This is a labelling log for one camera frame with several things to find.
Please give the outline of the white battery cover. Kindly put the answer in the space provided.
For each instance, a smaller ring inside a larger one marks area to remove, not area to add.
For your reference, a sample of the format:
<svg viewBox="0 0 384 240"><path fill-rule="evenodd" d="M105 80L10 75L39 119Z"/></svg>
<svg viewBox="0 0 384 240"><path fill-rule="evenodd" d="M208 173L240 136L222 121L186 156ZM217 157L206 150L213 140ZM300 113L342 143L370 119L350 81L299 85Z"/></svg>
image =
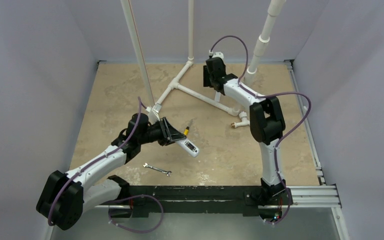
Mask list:
<svg viewBox="0 0 384 240"><path fill-rule="evenodd" d="M221 93L220 92L216 92L215 96L214 96L214 101L219 103L220 99L221 99Z"/></svg>

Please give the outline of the white remote control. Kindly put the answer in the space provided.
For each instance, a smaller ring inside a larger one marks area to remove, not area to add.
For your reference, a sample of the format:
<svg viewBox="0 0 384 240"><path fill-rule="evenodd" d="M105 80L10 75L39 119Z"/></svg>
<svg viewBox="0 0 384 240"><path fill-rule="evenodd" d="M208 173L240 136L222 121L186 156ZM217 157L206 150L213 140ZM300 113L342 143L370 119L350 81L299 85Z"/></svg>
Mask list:
<svg viewBox="0 0 384 240"><path fill-rule="evenodd" d="M196 158L200 153L200 149L187 137L181 140L177 140L175 143L178 144L193 158Z"/></svg>

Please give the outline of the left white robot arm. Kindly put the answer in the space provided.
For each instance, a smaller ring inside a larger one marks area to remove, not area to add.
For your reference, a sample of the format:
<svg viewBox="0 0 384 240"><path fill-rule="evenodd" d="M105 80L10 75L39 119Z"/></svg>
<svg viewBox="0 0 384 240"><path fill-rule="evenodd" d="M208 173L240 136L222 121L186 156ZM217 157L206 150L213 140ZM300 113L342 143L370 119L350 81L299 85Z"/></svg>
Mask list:
<svg viewBox="0 0 384 240"><path fill-rule="evenodd" d="M38 199L36 211L46 217L50 226L68 230L83 213L98 205L126 203L132 206L135 197L126 180L112 175L101 184L97 181L131 161L140 153L142 145L154 142L163 147L178 144L192 157L200 153L186 132L174 128L166 117L151 122L147 114L138 112L98 156L67 172L52 172Z"/></svg>

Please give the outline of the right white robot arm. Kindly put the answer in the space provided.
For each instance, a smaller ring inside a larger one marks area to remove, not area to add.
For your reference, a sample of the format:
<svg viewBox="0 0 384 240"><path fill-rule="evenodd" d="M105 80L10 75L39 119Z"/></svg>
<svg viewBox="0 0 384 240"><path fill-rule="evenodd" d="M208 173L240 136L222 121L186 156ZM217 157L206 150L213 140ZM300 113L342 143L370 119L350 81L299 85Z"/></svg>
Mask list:
<svg viewBox="0 0 384 240"><path fill-rule="evenodd" d="M245 84L233 73L226 72L220 57L211 57L203 67L203 85L248 107L250 132L259 143L262 157L262 178L259 198L274 203L285 191L285 178L279 164L279 141L286 129L284 115L277 97L265 97Z"/></svg>

